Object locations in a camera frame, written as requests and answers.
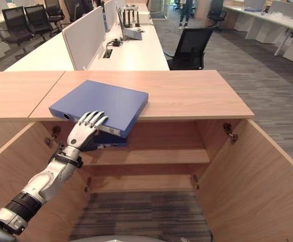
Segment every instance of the wooden countertop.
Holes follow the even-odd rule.
[[[0,73],[0,118],[60,120],[48,107],[86,80],[148,92],[143,120],[254,116],[217,71],[76,71]]]
[[[0,72],[0,119],[27,119],[64,72]]]

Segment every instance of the blue folder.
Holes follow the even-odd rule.
[[[126,138],[147,102],[146,92],[87,80],[49,110],[53,116],[72,122],[88,111],[104,111],[108,119],[99,129]]]

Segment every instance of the jeans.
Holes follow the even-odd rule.
[[[181,17],[180,17],[180,23],[183,21],[184,16],[186,16],[186,22],[189,21],[190,15],[191,15],[191,11],[192,11],[192,2],[188,3],[190,1],[187,1],[184,5],[183,5],[183,9],[181,12]]]

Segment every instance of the robotic arm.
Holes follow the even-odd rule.
[[[13,235],[20,235],[37,211],[59,192],[75,169],[82,166],[80,152],[91,150],[92,137],[107,118],[104,112],[84,114],[70,132],[67,146],[56,152],[46,169],[30,179],[21,192],[0,209],[0,241],[16,241]]]

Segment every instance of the black office chair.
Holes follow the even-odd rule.
[[[204,50],[214,29],[184,29],[174,56],[164,52],[172,57],[167,60],[170,70],[202,70]]]
[[[226,11],[222,10],[223,0],[212,0],[211,8],[208,14],[208,19],[213,21],[213,26],[216,27],[217,30],[221,31],[221,29],[217,26],[218,22],[224,21],[227,15]]]
[[[94,6],[92,5],[92,0],[83,0],[83,3],[88,12],[94,9]]]
[[[174,0],[175,6],[173,7],[173,11],[180,10],[180,0]]]
[[[61,32],[61,29],[57,24],[61,20],[65,19],[65,15],[60,7],[59,0],[44,0],[44,2],[46,13],[49,16],[48,19],[51,23],[54,23],[56,26],[56,31],[50,33],[50,37],[52,37],[52,34]]]
[[[0,30],[0,38],[7,44],[17,44],[29,41],[34,37],[34,34],[27,25],[23,7],[2,10],[7,30]],[[20,59],[27,54],[26,49],[22,48],[22,54],[16,55],[16,59]]]
[[[50,21],[47,18],[44,5],[35,5],[25,7],[26,16],[29,21],[29,28],[34,34],[41,35],[43,41],[35,45],[35,47],[43,44],[46,39],[43,34],[53,30]]]
[[[83,14],[88,13],[82,0],[64,0],[70,16],[70,22],[81,18]]]

